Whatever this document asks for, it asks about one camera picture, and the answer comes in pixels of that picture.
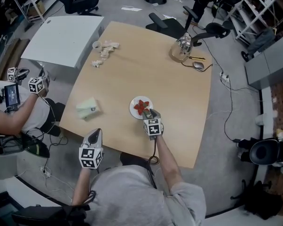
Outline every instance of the chair seat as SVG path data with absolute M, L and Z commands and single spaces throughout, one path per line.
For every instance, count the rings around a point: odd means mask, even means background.
M 73 10 L 73 13 L 85 11 L 94 8 L 98 4 L 98 2 L 99 0 L 82 0 L 81 2 L 73 3 L 71 9 Z
M 186 30 L 182 25 L 174 18 L 169 18 L 163 20 L 163 22 L 168 26 L 166 29 L 162 29 L 160 33 L 179 39 L 186 33 Z M 146 29 L 157 31 L 156 24 L 149 24 L 146 26 Z

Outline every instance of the gray floor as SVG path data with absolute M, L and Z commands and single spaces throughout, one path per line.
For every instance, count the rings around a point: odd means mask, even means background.
M 193 4 L 193 0 L 168 0 L 165 5 L 154 7 L 144 0 L 100 0 L 98 13 L 105 17 L 104 27 L 110 21 L 145 27 L 145 25 L 151 23 L 148 17 L 151 12 L 155 12 L 161 18 L 164 18 L 164 16 L 175 17 L 181 24 L 185 24 L 186 16 L 182 12 L 182 6 L 188 5 L 192 8 Z M 49 16 L 58 11 L 61 6 L 62 4 L 57 2 L 47 15 Z M 121 8 L 125 6 L 141 8 L 142 10 L 138 12 L 122 10 Z M 64 8 L 55 14 L 55 16 L 63 15 L 65 15 Z M 212 20 L 210 9 L 207 8 L 200 24 L 206 25 Z M 221 23 L 222 21 L 215 19 L 214 22 Z M 23 33 L 23 27 L 20 26 L 16 35 L 23 39 L 32 38 L 39 27 L 40 23 L 36 23 L 29 31 Z M 195 35 L 192 27 L 189 28 L 189 32 Z M 210 38 L 206 39 L 206 42 L 224 71 L 230 75 L 232 87 L 237 89 L 246 87 L 247 80 L 243 60 L 240 56 L 240 52 L 244 47 L 233 36 L 231 34 L 221 40 Z M 201 46 L 201 49 L 208 51 L 205 44 Z M 30 77 L 38 74 L 38 70 L 27 61 L 22 60 L 20 66 L 31 69 Z M 207 112 L 208 119 L 205 124 L 196 166 L 194 169 L 181 169 L 187 182 L 203 187 L 207 202 L 207 214 L 233 206 L 235 202 L 230 200 L 230 196 L 241 192 L 241 180 L 246 179 L 246 181 L 249 181 L 254 169 L 253 165 L 249 163 L 239 162 L 236 157 L 236 145 L 229 141 L 224 134 L 224 122 L 228 117 L 231 101 L 230 92 L 220 82 L 219 73 L 220 68 L 213 66 L 210 103 Z M 76 76 L 73 75 L 72 71 L 63 69 L 63 73 L 60 73 L 56 80 L 51 82 L 48 97 L 56 102 L 66 103 L 75 79 Z M 254 122 L 255 117 L 259 114 L 258 94 L 240 90 L 233 93 L 232 98 L 234 112 L 228 120 L 227 133 L 231 138 L 258 137 L 259 128 Z M 67 145 L 51 147 L 51 157 L 47 166 L 55 177 L 74 187 L 80 172 L 78 147 L 81 138 L 75 135 L 68 135 L 68 137 L 69 143 Z M 58 138 L 53 138 L 53 141 L 58 142 Z M 46 136 L 44 142 L 49 145 L 49 137 Z M 119 163 L 118 151 L 105 148 L 104 152 L 105 157 L 101 163 L 101 170 Z M 72 190 L 68 185 L 53 177 L 48 178 L 46 181 L 47 186 L 45 185 L 45 179 L 38 168 L 43 166 L 45 161 L 45 159 L 31 155 L 28 152 L 19 153 L 17 171 L 20 174 L 29 169 L 21 176 L 24 180 L 47 195 L 64 203 L 70 203 L 68 196 L 65 195 L 66 192 L 70 197 L 72 196 Z M 161 170 L 157 171 L 156 180 L 162 187 L 165 186 Z

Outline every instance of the computer mouse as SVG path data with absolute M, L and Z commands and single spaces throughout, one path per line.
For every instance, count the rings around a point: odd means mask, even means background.
M 201 62 L 194 62 L 193 66 L 198 69 L 198 70 L 203 70 L 204 69 L 204 65 Z

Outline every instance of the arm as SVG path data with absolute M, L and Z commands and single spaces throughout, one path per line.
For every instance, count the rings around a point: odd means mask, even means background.
M 162 135 L 157 136 L 157 149 L 162 173 L 171 189 L 174 184 L 183 182 L 181 172 Z
M 74 195 L 72 197 L 71 204 L 73 206 L 83 204 L 88 198 L 89 180 L 90 180 L 90 169 L 82 168 L 74 191 Z
M 5 135 L 17 135 L 20 133 L 38 99 L 38 95 L 31 94 L 24 104 L 13 115 L 0 111 L 0 133 Z

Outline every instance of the gray t-shirt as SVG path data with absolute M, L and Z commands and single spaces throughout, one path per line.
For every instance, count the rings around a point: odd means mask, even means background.
M 205 218 L 202 188 L 180 182 L 166 196 L 152 186 L 147 170 L 140 166 L 104 171 L 91 189 L 96 197 L 86 222 L 92 226 L 199 226 Z
M 1 95 L 1 89 L 3 89 L 6 85 L 11 85 L 11 84 L 14 83 L 7 81 L 0 81 L 0 95 Z M 18 92 L 20 99 L 20 105 L 18 106 L 18 108 L 20 108 L 23 105 L 23 103 L 27 100 L 27 98 L 31 95 L 31 92 L 22 86 L 18 86 Z M 0 104 L 0 110 L 3 112 L 6 110 L 5 102 Z M 26 123 L 22 128 L 22 132 L 26 133 L 27 131 L 34 129 L 35 127 L 40 128 L 46 122 L 49 114 L 49 110 L 50 108 L 48 104 L 43 99 L 38 98 L 29 119 L 26 121 Z

